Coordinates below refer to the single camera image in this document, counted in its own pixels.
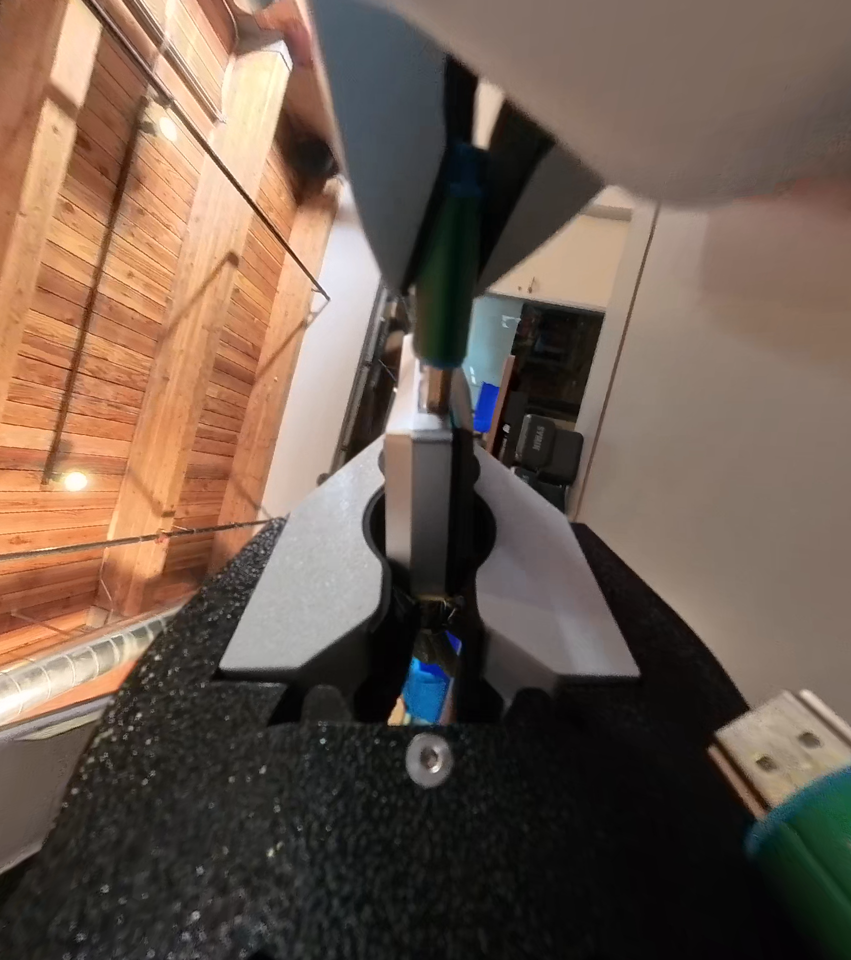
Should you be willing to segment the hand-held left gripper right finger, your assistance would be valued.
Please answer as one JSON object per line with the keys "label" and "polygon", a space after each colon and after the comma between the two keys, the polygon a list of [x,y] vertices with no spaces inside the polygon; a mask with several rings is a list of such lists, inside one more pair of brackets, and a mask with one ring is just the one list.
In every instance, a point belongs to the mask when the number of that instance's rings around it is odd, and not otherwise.
{"label": "hand-held left gripper right finger", "polygon": [[465,449],[465,706],[634,682],[640,667],[572,524],[482,449]]}

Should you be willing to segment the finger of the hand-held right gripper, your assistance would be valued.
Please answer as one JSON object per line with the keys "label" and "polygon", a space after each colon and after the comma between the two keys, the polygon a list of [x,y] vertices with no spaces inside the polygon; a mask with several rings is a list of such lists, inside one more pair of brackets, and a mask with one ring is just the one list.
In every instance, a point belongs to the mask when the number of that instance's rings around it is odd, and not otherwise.
{"label": "finger of the hand-held right gripper", "polygon": [[446,148],[445,54],[381,3],[307,6],[338,159],[381,278],[401,294]]}
{"label": "finger of the hand-held right gripper", "polygon": [[446,48],[606,183],[707,210],[710,293],[851,297],[851,2],[447,2]]}

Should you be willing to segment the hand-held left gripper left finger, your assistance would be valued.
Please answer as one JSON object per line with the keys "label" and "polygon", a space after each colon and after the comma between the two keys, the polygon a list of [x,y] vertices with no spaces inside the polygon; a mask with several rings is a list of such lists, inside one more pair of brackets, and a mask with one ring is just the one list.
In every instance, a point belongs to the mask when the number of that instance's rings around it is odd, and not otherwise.
{"label": "hand-held left gripper left finger", "polygon": [[223,679],[395,700],[392,575],[369,519],[382,454],[365,448],[290,511],[219,661]]}

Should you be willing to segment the black USB hub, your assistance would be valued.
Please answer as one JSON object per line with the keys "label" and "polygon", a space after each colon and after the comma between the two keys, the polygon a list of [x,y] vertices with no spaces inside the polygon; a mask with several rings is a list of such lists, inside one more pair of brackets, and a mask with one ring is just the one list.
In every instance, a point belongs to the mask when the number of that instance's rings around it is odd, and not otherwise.
{"label": "black USB hub", "polygon": [[476,563],[479,464],[472,432],[388,432],[383,440],[385,552],[410,594],[461,593]]}

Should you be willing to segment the black HDMI cable green plug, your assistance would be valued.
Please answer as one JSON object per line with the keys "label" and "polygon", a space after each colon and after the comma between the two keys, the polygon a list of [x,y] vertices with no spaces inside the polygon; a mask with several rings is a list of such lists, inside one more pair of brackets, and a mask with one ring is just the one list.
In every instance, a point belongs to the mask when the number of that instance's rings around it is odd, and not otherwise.
{"label": "black HDMI cable green plug", "polygon": [[483,157],[461,140],[446,155],[439,205],[413,286],[419,408],[438,417],[449,412],[453,374],[468,345],[480,268]]}
{"label": "black HDMI cable green plug", "polygon": [[851,725],[810,690],[722,726],[708,755],[754,817],[747,857],[827,958],[851,958]]}

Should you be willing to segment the dark ceiling fixture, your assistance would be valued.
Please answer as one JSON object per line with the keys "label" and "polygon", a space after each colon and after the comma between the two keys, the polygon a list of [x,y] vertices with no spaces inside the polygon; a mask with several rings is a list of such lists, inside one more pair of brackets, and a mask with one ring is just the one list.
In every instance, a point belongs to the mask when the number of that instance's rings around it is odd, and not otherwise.
{"label": "dark ceiling fixture", "polygon": [[286,157],[306,184],[325,184],[339,176],[340,167],[329,144],[315,133],[289,123]]}

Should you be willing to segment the light blue caddy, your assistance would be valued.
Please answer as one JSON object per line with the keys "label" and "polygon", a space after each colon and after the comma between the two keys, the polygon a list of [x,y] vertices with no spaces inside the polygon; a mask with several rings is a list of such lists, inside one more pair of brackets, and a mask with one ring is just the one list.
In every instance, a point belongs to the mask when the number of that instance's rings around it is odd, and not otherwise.
{"label": "light blue caddy", "polygon": [[408,723],[442,726],[453,721],[461,650],[461,640],[448,629],[419,633],[400,694]]}

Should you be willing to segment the white door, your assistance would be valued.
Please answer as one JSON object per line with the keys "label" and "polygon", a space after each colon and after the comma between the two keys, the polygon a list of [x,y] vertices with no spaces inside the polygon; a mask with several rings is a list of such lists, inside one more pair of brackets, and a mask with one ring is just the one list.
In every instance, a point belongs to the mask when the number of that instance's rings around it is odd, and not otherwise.
{"label": "white door", "polygon": [[528,302],[603,311],[635,210],[618,187],[604,189],[545,244],[488,289]]}

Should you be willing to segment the brown-edged table black legs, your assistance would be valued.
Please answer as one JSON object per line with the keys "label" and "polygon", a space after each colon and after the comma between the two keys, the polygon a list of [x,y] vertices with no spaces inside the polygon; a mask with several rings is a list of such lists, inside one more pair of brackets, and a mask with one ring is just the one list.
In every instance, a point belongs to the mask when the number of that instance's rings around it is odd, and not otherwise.
{"label": "brown-edged table black legs", "polygon": [[487,451],[496,459],[501,457],[502,448],[504,445],[504,437],[506,432],[505,428],[507,426],[506,411],[508,403],[511,399],[511,395],[515,389],[516,363],[517,359],[515,354],[510,354],[506,357],[503,365],[501,382],[499,384],[499,391],[493,410],[491,428],[487,441]]}

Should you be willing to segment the white ceiling unit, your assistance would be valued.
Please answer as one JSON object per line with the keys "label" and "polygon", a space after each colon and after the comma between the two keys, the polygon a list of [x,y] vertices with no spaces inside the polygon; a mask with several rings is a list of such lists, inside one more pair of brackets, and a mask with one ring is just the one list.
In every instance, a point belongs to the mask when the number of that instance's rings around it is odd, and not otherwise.
{"label": "white ceiling unit", "polygon": [[0,875],[44,845],[113,695],[0,726]]}

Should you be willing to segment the silver ceiling duct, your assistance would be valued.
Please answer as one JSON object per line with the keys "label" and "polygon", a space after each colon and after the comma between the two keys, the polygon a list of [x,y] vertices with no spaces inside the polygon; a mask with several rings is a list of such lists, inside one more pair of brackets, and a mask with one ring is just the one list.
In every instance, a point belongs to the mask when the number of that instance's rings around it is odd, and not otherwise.
{"label": "silver ceiling duct", "polygon": [[116,621],[38,654],[0,667],[0,726],[19,722],[73,690],[130,669],[186,606],[170,606]]}

